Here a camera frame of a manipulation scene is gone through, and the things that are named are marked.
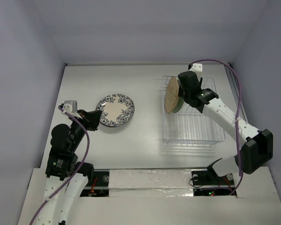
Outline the green plate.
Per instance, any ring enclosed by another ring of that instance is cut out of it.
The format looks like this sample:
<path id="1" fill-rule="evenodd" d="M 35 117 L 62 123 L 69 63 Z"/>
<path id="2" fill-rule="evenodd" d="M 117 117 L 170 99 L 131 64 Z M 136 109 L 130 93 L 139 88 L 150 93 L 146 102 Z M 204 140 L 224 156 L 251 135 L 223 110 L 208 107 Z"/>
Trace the green plate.
<path id="1" fill-rule="evenodd" d="M 179 97 L 178 98 L 178 102 L 177 102 L 177 105 L 174 107 L 174 109 L 172 110 L 172 113 L 177 113 L 179 112 L 182 107 L 184 105 L 184 99 L 182 97 Z"/>

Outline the beige floral plate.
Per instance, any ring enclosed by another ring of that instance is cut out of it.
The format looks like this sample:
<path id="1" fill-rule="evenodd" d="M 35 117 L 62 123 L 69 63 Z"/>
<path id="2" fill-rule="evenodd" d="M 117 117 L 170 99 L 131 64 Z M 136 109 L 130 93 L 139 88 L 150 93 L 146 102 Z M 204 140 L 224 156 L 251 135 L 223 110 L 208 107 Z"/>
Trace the beige floral plate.
<path id="1" fill-rule="evenodd" d="M 177 106 L 179 100 L 179 84 L 176 77 L 171 77 L 167 87 L 165 94 L 165 110 L 167 113 L 171 113 L 174 108 Z"/>

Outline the white blue patterned plate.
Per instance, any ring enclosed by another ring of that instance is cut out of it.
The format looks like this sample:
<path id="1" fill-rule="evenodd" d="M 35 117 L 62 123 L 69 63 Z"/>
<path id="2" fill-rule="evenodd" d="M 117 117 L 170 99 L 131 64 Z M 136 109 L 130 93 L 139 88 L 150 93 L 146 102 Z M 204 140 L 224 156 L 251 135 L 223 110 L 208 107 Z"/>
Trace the white blue patterned plate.
<path id="1" fill-rule="evenodd" d="M 128 109 L 135 112 L 134 102 L 124 94 L 107 95 L 96 106 L 96 110 L 102 112 L 120 112 Z"/>

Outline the red plate with teal flower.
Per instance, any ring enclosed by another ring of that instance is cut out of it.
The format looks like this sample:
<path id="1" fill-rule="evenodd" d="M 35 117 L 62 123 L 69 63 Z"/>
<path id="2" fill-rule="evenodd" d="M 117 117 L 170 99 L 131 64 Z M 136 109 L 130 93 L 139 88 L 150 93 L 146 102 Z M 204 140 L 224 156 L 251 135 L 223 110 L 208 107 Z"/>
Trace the red plate with teal flower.
<path id="1" fill-rule="evenodd" d="M 100 122 L 107 127 L 119 127 L 131 120 L 134 111 L 120 110 L 120 112 L 102 112 Z"/>

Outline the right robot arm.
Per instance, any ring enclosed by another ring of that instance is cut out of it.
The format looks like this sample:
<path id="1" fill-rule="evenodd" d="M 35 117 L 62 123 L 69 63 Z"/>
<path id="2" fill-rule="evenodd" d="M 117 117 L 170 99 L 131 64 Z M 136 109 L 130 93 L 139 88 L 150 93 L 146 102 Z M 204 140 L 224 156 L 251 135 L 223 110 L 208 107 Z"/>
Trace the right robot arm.
<path id="1" fill-rule="evenodd" d="M 237 145 L 236 155 L 220 158 L 206 172 L 207 180 L 216 184 L 229 173 L 252 174 L 273 158 L 273 134 L 260 130 L 238 117 L 211 89 L 202 89 L 202 79 L 193 71 L 178 75 L 179 94 L 184 101 L 212 119 Z"/>

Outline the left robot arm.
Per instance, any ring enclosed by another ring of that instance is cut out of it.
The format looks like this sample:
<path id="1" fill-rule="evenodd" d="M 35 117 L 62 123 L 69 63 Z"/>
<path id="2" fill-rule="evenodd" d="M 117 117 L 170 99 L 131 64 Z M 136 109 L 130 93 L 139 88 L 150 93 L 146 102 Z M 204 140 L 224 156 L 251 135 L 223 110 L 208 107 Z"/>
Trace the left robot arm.
<path id="1" fill-rule="evenodd" d="M 58 109 L 71 121 L 58 124 L 51 132 L 51 150 L 45 170 L 43 203 L 32 217 L 31 225 L 68 225 L 82 190 L 94 181 L 94 167 L 75 154 L 89 131 L 96 131 L 102 111 L 72 110 L 70 104 Z"/>

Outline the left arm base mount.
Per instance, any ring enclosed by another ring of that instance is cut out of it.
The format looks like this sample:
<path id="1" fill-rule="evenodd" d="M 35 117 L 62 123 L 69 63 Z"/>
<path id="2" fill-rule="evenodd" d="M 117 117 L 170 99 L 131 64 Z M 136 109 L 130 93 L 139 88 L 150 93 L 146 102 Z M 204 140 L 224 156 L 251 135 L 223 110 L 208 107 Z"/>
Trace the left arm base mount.
<path id="1" fill-rule="evenodd" d="M 94 178 L 82 190 L 80 197 L 108 197 L 109 170 L 95 170 Z"/>

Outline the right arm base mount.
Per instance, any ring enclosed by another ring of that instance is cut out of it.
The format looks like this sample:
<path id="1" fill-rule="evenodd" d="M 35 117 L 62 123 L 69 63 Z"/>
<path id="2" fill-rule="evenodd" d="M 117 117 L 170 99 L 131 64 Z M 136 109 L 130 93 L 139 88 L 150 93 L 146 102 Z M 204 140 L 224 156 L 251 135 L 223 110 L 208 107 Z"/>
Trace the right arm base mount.
<path id="1" fill-rule="evenodd" d="M 218 176 L 213 169 L 214 161 L 206 168 L 192 169 L 189 185 L 193 189 L 193 196 L 228 196 L 235 190 L 232 174 Z"/>

